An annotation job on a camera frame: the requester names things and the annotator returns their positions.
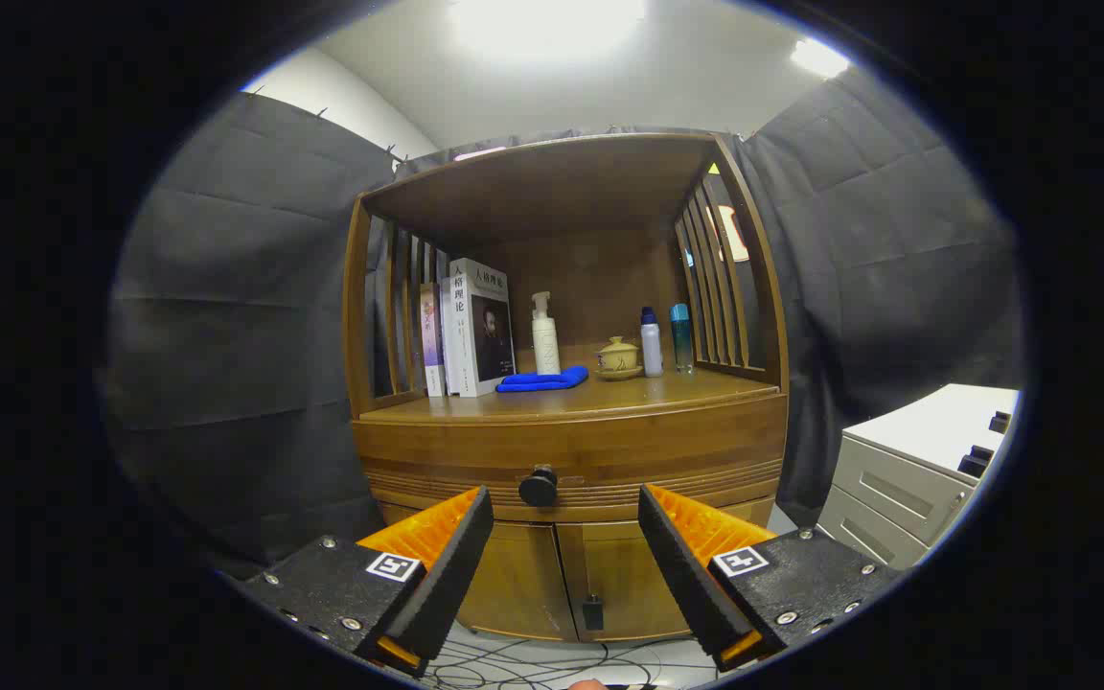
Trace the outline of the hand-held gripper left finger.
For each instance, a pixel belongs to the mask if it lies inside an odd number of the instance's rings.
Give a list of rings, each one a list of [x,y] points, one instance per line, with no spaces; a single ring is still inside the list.
[[[420,679],[440,655],[493,529],[476,486],[371,537],[320,537],[244,581],[251,603],[358,662]]]

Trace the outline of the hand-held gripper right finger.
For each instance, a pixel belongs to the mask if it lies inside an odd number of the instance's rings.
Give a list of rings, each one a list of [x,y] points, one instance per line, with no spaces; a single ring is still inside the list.
[[[902,577],[815,528],[786,537],[656,484],[638,523],[689,631],[720,672],[800,647]]]

